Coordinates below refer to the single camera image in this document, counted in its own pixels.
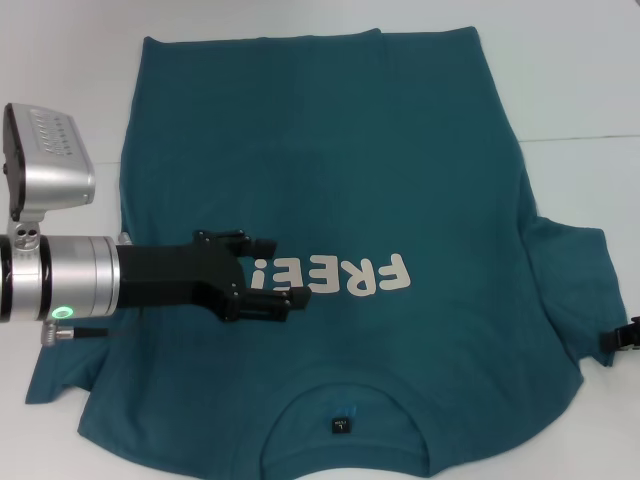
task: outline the white table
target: white table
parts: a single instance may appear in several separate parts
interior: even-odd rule
[[[635,0],[0,0],[0,104],[76,118],[96,165],[92,205],[51,212],[47,234],[115,235],[117,180],[142,38],[434,31],[474,25],[523,141],[540,211],[603,228],[629,314],[640,313],[640,6]],[[579,140],[560,140],[579,138]],[[0,225],[7,191],[0,185]],[[0,326],[0,478],[162,479],[76,433],[87,394],[25,406],[39,325]],[[567,412],[512,452],[439,478],[600,480],[637,476],[640,352],[581,364]],[[409,478],[335,470],[314,480]]]

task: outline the shirt sleeve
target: shirt sleeve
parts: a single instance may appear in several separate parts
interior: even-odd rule
[[[96,328],[117,328],[122,314],[100,319],[61,321],[61,325]],[[26,403],[50,403],[68,387],[91,391],[109,353],[111,340],[83,338],[61,341],[53,347],[43,347],[31,377]]]
[[[600,334],[627,316],[604,232],[539,217],[526,173],[520,200],[520,235],[549,321],[574,361],[591,356],[610,366]]]

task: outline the neckline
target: neckline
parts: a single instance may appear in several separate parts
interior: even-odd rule
[[[395,449],[384,449],[389,451],[383,452],[383,449],[374,446],[353,444],[344,454],[332,457],[327,455],[329,452],[326,449],[310,449],[297,456],[300,458],[292,459],[290,467],[271,469],[273,473],[265,475],[262,454],[281,415],[301,395],[318,387],[340,383],[373,388],[393,399],[412,419],[420,433],[427,452],[426,458],[410,460],[409,457],[399,456]],[[291,473],[295,473],[290,470],[306,468],[311,470],[305,473],[311,473],[347,466],[398,471],[426,477],[457,463],[455,443],[449,441],[447,430],[441,424],[443,415],[440,415],[436,405],[418,394],[402,379],[379,367],[341,363],[305,368],[270,397],[263,399],[252,417],[239,434],[240,440],[231,460],[230,478],[233,480],[290,480]],[[408,463],[403,465],[401,458]]]

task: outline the white lettering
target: white lettering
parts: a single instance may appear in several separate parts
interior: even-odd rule
[[[376,293],[376,277],[373,273],[373,265],[371,260],[362,259],[360,266],[362,271],[358,269],[353,263],[343,261],[340,266],[351,275],[351,278],[347,281],[347,290],[356,297],[366,297]],[[364,288],[360,289],[358,285],[364,283]]]
[[[324,268],[309,270],[311,278],[324,278],[326,283],[310,283],[313,293],[336,293],[340,291],[340,277],[338,276],[338,257],[335,255],[311,255],[312,263],[321,263]]]
[[[275,273],[274,282],[289,282],[288,287],[275,287],[274,290],[289,290],[290,287],[302,287],[302,268],[299,258],[276,258],[273,261],[276,267],[286,268],[285,272]]]
[[[404,266],[402,256],[399,253],[391,255],[391,265],[380,267],[378,273],[383,277],[394,275],[393,280],[381,280],[380,288],[382,290],[397,290],[399,288],[407,288],[411,285],[411,278],[407,267]]]
[[[266,268],[267,261],[258,259],[255,263],[256,268]],[[251,288],[264,288],[264,272],[262,270],[256,270],[251,277]]]

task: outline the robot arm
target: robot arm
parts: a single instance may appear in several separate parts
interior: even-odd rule
[[[3,151],[11,219],[0,236],[0,321],[43,321],[44,345],[73,337],[59,319],[104,317],[116,308],[193,304],[225,322],[284,321],[309,302],[308,287],[247,288],[238,257],[272,258],[276,243],[242,231],[197,231],[189,244],[160,247],[41,235],[48,210],[93,201],[93,167],[68,115],[8,104]]]

